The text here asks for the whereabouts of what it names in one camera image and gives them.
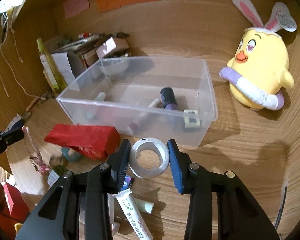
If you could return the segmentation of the white ointment tube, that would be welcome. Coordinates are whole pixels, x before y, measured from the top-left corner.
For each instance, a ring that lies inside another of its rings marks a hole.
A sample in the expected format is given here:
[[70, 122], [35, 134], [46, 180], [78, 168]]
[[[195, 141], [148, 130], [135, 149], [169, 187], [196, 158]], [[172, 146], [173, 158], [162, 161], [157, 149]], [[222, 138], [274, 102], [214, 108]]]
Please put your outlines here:
[[112, 194], [121, 207], [125, 217], [139, 239], [153, 239], [143, 217], [138, 210], [135, 199], [130, 189], [123, 190], [118, 194]]

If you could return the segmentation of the pale green lip balm stick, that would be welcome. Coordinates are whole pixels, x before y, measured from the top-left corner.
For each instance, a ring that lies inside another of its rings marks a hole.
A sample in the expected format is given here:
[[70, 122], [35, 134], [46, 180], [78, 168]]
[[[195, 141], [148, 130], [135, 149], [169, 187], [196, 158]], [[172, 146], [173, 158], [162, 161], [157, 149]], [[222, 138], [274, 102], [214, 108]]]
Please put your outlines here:
[[151, 214], [153, 212], [154, 203], [135, 198], [135, 203], [140, 212]]

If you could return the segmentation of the white tape roll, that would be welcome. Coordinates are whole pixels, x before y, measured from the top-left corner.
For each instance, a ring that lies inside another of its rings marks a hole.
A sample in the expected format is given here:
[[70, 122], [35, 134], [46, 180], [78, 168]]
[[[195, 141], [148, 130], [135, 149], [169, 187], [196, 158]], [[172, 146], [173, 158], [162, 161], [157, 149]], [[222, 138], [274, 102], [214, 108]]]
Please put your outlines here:
[[160, 176], [167, 170], [169, 162], [168, 147], [157, 138], [143, 138], [132, 146], [129, 166], [138, 178]]

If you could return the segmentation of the dark purple bottle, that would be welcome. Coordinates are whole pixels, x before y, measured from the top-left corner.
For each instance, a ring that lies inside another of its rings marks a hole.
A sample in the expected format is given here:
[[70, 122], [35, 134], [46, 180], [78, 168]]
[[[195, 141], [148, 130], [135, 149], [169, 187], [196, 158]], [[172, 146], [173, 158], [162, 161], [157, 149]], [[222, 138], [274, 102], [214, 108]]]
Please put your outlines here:
[[177, 110], [178, 104], [175, 99], [174, 91], [171, 87], [164, 87], [160, 91], [162, 106], [164, 109]]

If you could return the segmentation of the dark blue foil sachet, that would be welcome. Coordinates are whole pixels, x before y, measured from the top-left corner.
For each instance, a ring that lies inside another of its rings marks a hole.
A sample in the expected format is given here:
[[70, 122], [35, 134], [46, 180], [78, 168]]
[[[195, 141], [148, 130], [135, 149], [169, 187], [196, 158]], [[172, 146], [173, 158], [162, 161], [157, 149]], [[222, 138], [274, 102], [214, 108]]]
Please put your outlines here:
[[121, 188], [121, 191], [130, 189], [132, 187], [133, 183], [134, 183], [134, 178], [129, 175], [126, 175], [123, 187]]

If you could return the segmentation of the light blue tape roll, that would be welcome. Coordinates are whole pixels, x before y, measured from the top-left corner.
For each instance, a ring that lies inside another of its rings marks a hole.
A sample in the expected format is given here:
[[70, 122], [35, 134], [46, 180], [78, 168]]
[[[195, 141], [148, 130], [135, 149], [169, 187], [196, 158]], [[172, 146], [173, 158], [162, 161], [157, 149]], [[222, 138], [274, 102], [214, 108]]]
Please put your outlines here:
[[76, 152], [75, 150], [67, 147], [62, 147], [61, 152], [63, 157], [70, 163], [75, 163], [80, 161], [83, 158], [83, 155]]

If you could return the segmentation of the yellow green lotion bottle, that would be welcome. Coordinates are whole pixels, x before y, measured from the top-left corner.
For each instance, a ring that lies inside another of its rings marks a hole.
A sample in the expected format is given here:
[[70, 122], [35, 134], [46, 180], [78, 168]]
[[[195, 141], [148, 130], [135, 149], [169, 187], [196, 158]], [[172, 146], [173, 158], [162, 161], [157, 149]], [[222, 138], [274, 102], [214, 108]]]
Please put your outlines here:
[[47, 74], [53, 89], [59, 94], [66, 88], [65, 80], [41, 38], [37, 39], [37, 46], [45, 73]]

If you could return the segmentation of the pink capped tube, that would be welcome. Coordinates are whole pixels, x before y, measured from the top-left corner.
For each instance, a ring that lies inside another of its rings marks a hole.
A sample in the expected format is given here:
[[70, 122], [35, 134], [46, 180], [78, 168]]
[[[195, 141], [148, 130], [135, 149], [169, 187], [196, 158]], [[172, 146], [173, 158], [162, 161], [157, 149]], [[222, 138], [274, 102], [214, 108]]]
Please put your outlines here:
[[[161, 106], [161, 100], [159, 98], [154, 99], [147, 107], [148, 108], [155, 108]], [[129, 135], [134, 135], [136, 132], [138, 132], [143, 124], [147, 122], [149, 119], [151, 113], [148, 111], [143, 111], [140, 113], [136, 118], [133, 119], [133, 121], [127, 126], [127, 133]]]

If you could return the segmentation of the pale green small tube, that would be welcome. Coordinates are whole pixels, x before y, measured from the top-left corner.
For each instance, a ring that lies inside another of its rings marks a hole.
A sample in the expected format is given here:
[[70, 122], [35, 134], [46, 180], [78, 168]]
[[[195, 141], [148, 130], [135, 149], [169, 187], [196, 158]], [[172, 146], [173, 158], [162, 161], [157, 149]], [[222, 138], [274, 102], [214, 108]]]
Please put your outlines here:
[[[95, 101], [97, 102], [104, 102], [104, 100], [106, 99], [106, 92], [100, 92], [97, 97], [95, 98]], [[92, 105], [89, 107], [89, 109], [87, 110], [86, 113], [86, 117], [88, 119], [96, 119], [97, 118], [97, 113], [98, 113], [98, 106], [97, 105]]]

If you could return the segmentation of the clear plastic storage bin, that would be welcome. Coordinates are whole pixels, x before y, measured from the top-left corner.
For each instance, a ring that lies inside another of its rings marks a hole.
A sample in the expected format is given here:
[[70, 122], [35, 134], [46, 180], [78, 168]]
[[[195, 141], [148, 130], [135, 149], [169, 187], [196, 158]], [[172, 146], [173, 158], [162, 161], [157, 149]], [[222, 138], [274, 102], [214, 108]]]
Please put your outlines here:
[[[58, 96], [57, 101], [70, 120], [76, 125], [111, 126], [121, 134], [143, 111], [151, 113], [147, 122], [134, 137], [155, 137], [161, 141], [174, 139], [181, 145], [197, 147], [202, 142], [212, 122], [217, 119], [217, 103], [207, 64], [202, 59], [172, 56], [124, 57], [129, 67], [118, 76], [106, 76], [96, 62], [86, 69], [76, 81], [81, 82], [80, 91], [70, 86]], [[162, 106], [148, 108], [160, 91], [171, 87], [178, 104], [177, 110]], [[106, 92], [104, 102], [95, 98]], [[86, 117], [90, 106], [97, 105], [96, 119]], [[197, 115], [184, 113], [195, 109]], [[200, 127], [185, 129], [184, 118], [196, 117]]]

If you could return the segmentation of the red white marker pen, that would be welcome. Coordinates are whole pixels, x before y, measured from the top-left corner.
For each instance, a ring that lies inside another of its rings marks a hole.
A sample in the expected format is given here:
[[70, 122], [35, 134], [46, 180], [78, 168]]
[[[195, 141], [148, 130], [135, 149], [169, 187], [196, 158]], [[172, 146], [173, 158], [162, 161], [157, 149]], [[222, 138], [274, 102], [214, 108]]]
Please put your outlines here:
[[82, 33], [78, 35], [79, 39], [82, 38], [100, 38], [99, 34], [94, 34], [94, 33]]

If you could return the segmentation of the white bowl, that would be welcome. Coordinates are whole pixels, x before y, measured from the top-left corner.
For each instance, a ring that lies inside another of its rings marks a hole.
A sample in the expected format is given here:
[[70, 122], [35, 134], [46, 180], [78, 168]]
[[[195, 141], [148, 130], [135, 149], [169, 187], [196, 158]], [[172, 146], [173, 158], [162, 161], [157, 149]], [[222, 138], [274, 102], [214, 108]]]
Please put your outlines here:
[[100, 71], [106, 76], [121, 75], [129, 67], [129, 59], [111, 58], [100, 59], [96, 62]]

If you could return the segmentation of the yellow chick plush toy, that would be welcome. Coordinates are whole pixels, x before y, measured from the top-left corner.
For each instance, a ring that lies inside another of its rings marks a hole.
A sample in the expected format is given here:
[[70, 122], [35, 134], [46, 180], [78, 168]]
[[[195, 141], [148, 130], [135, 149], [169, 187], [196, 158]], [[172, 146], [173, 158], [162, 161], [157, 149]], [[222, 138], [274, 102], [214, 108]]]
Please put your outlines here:
[[231, 1], [253, 27], [245, 29], [234, 57], [219, 75], [241, 104], [256, 111], [277, 111], [285, 104], [281, 89], [295, 86], [287, 47], [278, 31], [296, 31], [296, 21], [282, 2], [275, 3], [270, 19], [263, 23], [251, 0]]

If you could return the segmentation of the small pink white carton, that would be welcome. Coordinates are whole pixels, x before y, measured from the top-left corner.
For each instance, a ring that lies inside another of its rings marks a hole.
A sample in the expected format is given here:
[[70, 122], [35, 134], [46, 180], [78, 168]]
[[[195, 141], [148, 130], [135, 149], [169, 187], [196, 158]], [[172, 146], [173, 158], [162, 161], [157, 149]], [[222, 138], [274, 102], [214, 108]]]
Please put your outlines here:
[[111, 37], [96, 49], [96, 54], [99, 59], [102, 59], [128, 48], [129, 45], [125, 38]]

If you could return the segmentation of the pink sticky note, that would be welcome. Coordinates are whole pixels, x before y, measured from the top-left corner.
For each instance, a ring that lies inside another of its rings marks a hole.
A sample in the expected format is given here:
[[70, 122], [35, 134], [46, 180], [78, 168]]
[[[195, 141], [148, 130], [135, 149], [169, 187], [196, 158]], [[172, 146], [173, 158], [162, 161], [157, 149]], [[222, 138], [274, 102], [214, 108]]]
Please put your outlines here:
[[63, 3], [65, 19], [74, 17], [90, 8], [89, 0], [66, 0]]

